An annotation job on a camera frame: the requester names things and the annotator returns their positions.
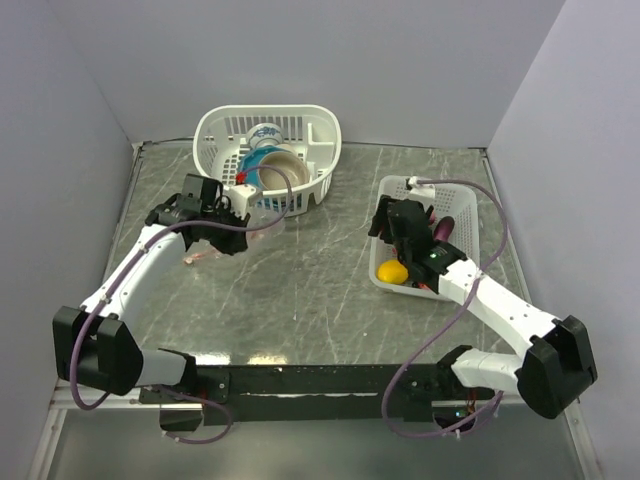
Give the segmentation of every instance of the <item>plastic basket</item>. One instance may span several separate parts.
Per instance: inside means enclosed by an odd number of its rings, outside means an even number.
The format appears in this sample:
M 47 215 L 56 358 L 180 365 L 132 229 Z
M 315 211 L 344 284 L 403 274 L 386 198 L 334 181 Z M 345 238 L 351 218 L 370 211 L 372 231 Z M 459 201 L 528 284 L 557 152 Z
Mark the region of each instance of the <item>plastic basket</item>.
M 405 199 L 409 195 L 406 187 L 408 177 L 390 175 L 384 177 L 378 189 L 380 195 L 389 195 L 393 198 Z M 463 185 L 438 184 L 436 185 L 436 198 L 433 202 L 436 214 L 436 223 L 442 218 L 451 216 L 456 225 L 449 237 L 449 243 L 467 254 L 474 262 L 480 259 L 480 241 L 478 238 L 478 201 L 473 190 Z M 371 253 L 369 257 L 369 278 L 378 287 L 405 295 L 415 297 L 447 300 L 435 294 L 431 290 L 414 288 L 410 282 L 403 285 L 393 285 L 378 280 L 376 272 L 383 262 L 396 258 L 393 245 L 387 245 L 379 238 L 371 239 Z
M 285 143 L 305 162 L 311 182 L 293 189 L 287 216 L 305 213 L 311 195 L 322 202 L 333 170 L 340 158 L 342 134 L 333 113 L 316 105 L 232 105 L 207 113 L 198 124 L 193 140 L 193 160 L 201 175 L 235 185 L 242 157 L 249 152 L 246 134 L 260 123 L 275 123 Z M 258 205 L 266 210 L 285 208 L 286 190 L 263 192 Z

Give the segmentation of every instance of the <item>wall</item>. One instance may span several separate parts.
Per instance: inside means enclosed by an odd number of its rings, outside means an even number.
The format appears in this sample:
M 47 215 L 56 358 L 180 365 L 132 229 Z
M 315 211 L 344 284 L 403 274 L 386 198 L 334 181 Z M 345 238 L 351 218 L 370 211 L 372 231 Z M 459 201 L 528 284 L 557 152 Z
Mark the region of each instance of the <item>wall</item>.
M 49 0 L 132 141 L 318 103 L 349 141 L 487 146 L 564 0 Z
M 51 319 L 100 280 L 131 147 L 40 0 L 0 14 L 0 478 L 24 478 L 55 383 Z
M 640 3 L 569 0 L 491 142 L 534 298 L 587 324 L 582 398 L 607 478 L 640 478 Z

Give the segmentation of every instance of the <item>yellow lemon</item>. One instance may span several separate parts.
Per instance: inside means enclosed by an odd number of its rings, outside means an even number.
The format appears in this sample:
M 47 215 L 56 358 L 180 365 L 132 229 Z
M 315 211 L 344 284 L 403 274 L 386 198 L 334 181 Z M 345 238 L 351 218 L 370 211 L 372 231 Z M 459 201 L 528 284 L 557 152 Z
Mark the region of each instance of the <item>yellow lemon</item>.
M 378 280 L 384 283 L 402 285 L 409 278 L 409 272 L 398 260 L 387 260 L 378 267 Z

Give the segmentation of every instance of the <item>blue bowl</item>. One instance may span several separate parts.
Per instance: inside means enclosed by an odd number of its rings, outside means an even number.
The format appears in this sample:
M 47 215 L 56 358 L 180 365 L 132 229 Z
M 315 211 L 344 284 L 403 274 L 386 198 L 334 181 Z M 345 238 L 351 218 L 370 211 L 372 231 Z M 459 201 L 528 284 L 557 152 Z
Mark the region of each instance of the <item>blue bowl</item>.
M 242 158 L 242 161 L 240 162 L 239 171 L 244 172 L 248 168 L 255 167 L 256 165 L 260 165 L 260 162 L 262 161 L 262 159 L 272 152 L 286 152 L 286 151 L 287 150 L 283 148 L 278 148 L 273 146 L 256 148 L 252 152 L 247 153 Z M 252 170 L 251 172 L 247 173 L 247 178 L 245 179 L 244 183 L 248 183 L 249 185 L 254 185 L 258 188 L 262 188 L 262 185 L 260 184 L 260 180 L 258 179 L 258 169 Z

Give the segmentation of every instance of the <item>gray marble tabletop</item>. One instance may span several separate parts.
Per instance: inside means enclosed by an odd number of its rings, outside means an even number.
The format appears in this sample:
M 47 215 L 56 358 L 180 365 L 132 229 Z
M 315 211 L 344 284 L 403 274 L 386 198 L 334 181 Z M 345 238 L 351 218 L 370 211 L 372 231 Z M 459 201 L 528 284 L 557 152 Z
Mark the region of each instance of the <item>gray marble tabletop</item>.
M 132 247 L 148 211 L 196 172 L 191 146 L 144 147 L 110 269 Z M 368 276 L 367 230 L 386 175 L 473 180 L 491 188 L 482 152 L 473 149 L 345 145 L 324 202 L 286 220 L 284 233 L 255 253 L 176 264 L 150 295 L 134 326 L 146 348 L 198 355 L 205 364 L 397 363 L 433 335 L 455 309 L 384 292 Z M 500 220 L 478 193 L 481 260 L 498 246 Z M 489 274 L 521 294 L 507 251 Z M 470 344 L 509 351 L 466 314 L 421 357 L 438 360 Z

